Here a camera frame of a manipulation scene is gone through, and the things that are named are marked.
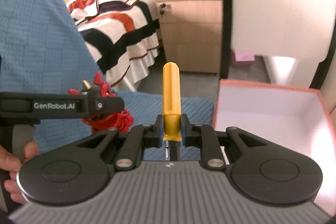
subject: drawer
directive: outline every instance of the drawer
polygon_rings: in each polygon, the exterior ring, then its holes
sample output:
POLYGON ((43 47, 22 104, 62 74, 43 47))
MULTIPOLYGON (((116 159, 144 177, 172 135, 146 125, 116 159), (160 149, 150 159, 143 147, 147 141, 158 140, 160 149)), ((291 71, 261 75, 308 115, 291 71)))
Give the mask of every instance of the drawer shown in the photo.
POLYGON ((174 62, 180 71, 219 73, 221 46, 165 44, 167 62, 174 62))
POLYGON ((222 24, 166 23, 160 25, 163 43, 221 45, 222 24))
POLYGON ((222 22, 222 1, 219 0, 158 2, 156 5, 158 11, 164 11, 164 15, 159 15, 160 23, 222 22))

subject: open box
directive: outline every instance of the open box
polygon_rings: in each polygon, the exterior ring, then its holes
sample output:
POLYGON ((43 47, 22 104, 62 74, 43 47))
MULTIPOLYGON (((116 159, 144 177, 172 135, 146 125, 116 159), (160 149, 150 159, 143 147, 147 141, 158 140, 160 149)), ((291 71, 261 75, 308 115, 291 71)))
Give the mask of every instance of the open box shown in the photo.
POLYGON ((336 213, 336 134, 318 90, 221 80, 213 127, 229 126, 315 160, 323 172, 315 203, 336 213))

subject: wooden dresser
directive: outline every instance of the wooden dresser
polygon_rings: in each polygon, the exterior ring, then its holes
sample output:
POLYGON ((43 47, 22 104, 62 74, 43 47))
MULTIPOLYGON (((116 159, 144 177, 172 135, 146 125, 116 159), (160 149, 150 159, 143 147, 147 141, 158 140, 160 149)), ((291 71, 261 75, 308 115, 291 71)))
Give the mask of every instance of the wooden dresser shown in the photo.
POLYGON ((219 73, 222 0, 155 0, 168 62, 181 71, 219 73))

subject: yellow handle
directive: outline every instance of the yellow handle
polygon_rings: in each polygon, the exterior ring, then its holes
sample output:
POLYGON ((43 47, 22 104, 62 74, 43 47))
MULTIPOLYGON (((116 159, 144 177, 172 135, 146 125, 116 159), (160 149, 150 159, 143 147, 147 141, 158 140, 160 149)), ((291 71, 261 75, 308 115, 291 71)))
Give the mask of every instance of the yellow handle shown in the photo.
POLYGON ((179 67, 169 62, 163 67, 164 141, 182 141, 180 134, 181 94, 179 67))

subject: red plush toy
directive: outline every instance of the red plush toy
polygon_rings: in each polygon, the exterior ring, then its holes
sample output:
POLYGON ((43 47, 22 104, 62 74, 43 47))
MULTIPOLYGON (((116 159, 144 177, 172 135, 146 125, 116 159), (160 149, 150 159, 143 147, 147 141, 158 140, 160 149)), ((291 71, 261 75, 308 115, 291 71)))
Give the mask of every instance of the red plush toy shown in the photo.
MULTIPOLYGON (((112 93, 109 84, 101 80, 99 72, 94 77, 93 85, 90 85, 87 81, 83 81, 83 91, 94 92, 95 90, 100 92, 100 97, 116 97, 112 93)), ((81 92, 78 90, 68 90, 68 93, 80 94, 81 92)), ((91 126, 91 133, 97 133, 111 127, 118 128, 119 132, 128 132, 129 127, 134 123, 134 118, 124 108, 121 113, 111 113, 109 115, 98 114, 89 118, 82 118, 82 121, 91 126)))

